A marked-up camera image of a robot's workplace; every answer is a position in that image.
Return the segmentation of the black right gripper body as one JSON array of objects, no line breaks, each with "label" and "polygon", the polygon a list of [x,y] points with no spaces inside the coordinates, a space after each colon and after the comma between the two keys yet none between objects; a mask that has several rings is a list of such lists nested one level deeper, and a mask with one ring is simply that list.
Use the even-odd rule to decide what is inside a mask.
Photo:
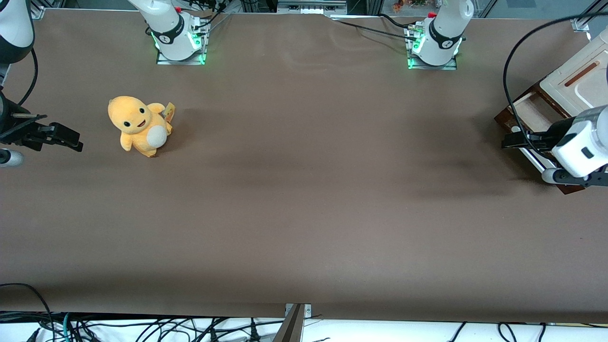
[{"label": "black right gripper body", "polygon": [[15,118],[13,114],[30,114],[30,111],[22,108],[20,105],[8,100],[3,92],[0,92],[1,109],[0,109],[0,133],[1,143],[15,143],[23,139],[28,134],[28,126],[22,124],[28,121],[28,118]]}]

